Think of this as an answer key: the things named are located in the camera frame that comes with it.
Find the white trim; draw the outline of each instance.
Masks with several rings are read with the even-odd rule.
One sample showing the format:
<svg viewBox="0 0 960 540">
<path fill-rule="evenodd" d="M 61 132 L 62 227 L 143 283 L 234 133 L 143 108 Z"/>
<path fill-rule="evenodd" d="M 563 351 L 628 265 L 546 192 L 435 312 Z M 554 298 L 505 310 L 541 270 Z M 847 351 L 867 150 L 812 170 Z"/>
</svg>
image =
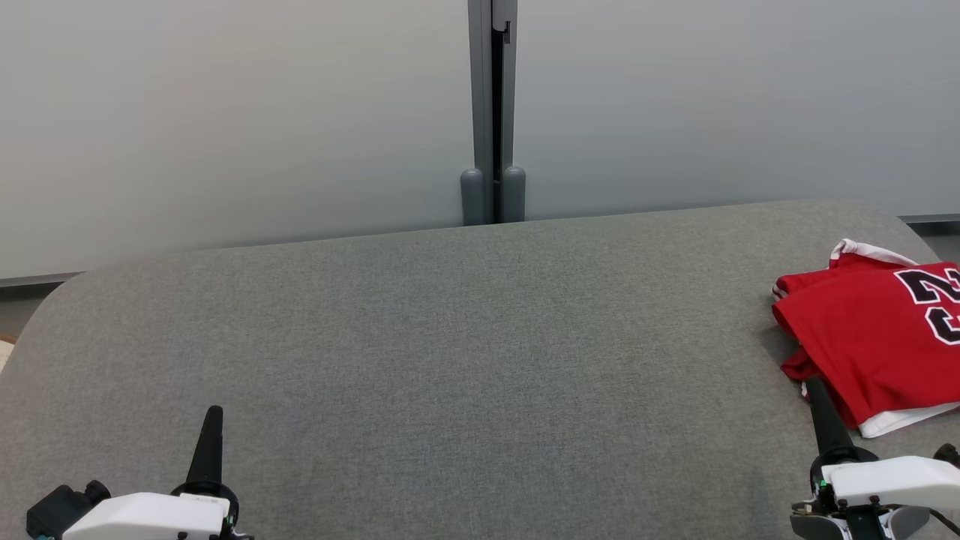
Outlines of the white trim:
<svg viewBox="0 0 960 540">
<path fill-rule="evenodd" d="M 839 244 L 837 244 L 835 248 L 833 248 L 833 251 L 830 252 L 830 261 L 839 260 L 840 255 L 845 253 L 852 253 L 861 257 L 872 258 L 873 260 L 881 260 L 883 262 L 902 264 L 903 266 L 917 266 L 917 263 L 914 260 L 906 258 L 903 255 L 894 253 L 890 250 L 885 250 L 883 248 L 878 248 L 877 246 L 872 246 L 870 244 L 864 244 L 863 242 L 854 242 L 849 238 L 844 238 Z"/>
<path fill-rule="evenodd" d="M 872 439 L 885 435 L 890 431 L 905 428 L 960 406 L 960 402 L 929 406 L 926 408 L 906 408 L 904 410 L 888 410 L 874 415 L 863 424 L 860 424 L 860 434 L 865 439 Z"/>
</svg>

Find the jersey number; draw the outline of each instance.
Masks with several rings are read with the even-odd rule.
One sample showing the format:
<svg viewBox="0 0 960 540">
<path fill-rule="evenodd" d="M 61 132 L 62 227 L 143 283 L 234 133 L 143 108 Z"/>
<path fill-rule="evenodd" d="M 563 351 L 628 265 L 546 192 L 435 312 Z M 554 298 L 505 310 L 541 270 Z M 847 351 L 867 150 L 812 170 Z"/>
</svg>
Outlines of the jersey number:
<svg viewBox="0 0 960 540">
<path fill-rule="evenodd" d="M 946 279 L 917 269 L 900 270 L 894 275 L 910 291 L 914 304 L 940 304 L 947 301 L 960 304 L 960 272 L 954 268 L 947 269 Z M 937 339 L 948 345 L 960 345 L 960 321 L 955 321 L 946 309 L 928 307 L 925 317 Z"/>
</svg>

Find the black cable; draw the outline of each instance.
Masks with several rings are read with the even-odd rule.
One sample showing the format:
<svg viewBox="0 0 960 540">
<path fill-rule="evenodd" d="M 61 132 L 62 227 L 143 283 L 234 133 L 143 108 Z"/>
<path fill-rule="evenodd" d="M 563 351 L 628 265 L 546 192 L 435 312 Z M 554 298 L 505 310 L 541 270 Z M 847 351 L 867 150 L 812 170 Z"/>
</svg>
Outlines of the black cable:
<svg viewBox="0 0 960 540">
<path fill-rule="evenodd" d="M 897 508 L 903 508 L 903 504 L 886 504 L 883 507 L 891 510 L 896 510 Z M 941 514 L 940 512 L 934 510 L 933 508 L 928 508 L 927 510 L 930 511 L 931 516 L 940 520 L 940 523 L 944 524 L 944 527 L 950 529 L 950 532 L 952 532 L 953 534 L 956 534 L 957 536 L 960 536 L 960 527 L 958 527 L 951 520 L 947 519 L 947 516 Z"/>
<path fill-rule="evenodd" d="M 933 508 L 930 508 L 930 515 L 940 520 L 940 523 L 944 524 L 944 527 L 950 529 L 953 532 L 953 534 L 960 536 L 960 527 L 958 527 L 951 520 L 947 519 L 946 516 L 934 510 Z"/>
</svg>

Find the red jersey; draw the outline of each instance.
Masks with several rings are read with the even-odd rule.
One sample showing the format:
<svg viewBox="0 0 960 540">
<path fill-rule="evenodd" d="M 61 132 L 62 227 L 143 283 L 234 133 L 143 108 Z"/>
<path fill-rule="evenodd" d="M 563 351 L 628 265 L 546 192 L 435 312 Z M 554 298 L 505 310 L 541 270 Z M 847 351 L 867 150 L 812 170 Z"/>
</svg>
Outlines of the red jersey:
<svg viewBox="0 0 960 540">
<path fill-rule="evenodd" d="M 783 364 L 822 376 L 841 416 L 864 437 L 960 405 L 960 269 L 916 265 L 844 240 L 827 270 L 777 280 L 780 325 L 801 342 Z"/>
</svg>

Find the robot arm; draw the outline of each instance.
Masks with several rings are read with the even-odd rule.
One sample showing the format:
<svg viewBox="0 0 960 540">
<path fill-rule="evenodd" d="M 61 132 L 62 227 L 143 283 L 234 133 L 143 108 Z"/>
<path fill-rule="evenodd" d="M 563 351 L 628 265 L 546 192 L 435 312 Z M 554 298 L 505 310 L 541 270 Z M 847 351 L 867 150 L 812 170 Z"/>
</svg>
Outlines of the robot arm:
<svg viewBox="0 0 960 540">
<path fill-rule="evenodd" d="M 93 480 L 83 493 L 62 485 L 27 512 L 35 540 L 253 540 L 235 532 L 236 495 L 222 484 L 224 411 L 212 406 L 186 482 L 170 495 L 112 498 Z"/>
<path fill-rule="evenodd" d="M 903 540 L 933 515 L 960 508 L 960 455 L 944 445 L 933 459 L 879 459 L 853 445 L 824 383 L 806 382 L 820 455 L 810 467 L 813 499 L 793 505 L 790 523 L 808 540 Z"/>
</svg>

